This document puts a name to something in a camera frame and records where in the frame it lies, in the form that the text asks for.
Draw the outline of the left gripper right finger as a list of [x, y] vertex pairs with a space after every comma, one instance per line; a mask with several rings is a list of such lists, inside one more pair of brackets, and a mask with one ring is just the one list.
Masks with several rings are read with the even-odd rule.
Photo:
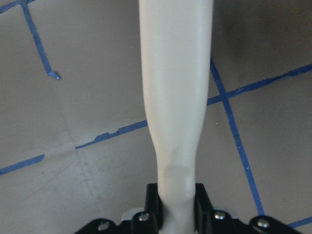
[[214, 211], [205, 187], [195, 184], [195, 228], [197, 231], [211, 231], [211, 214]]

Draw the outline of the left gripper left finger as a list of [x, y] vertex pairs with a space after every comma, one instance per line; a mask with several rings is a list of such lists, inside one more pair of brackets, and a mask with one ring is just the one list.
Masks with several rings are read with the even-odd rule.
[[145, 211], [155, 216], [157, 227], [161, 229], [163, 226], [163, 204], [158, 194], [157, 183], [147, 184]]

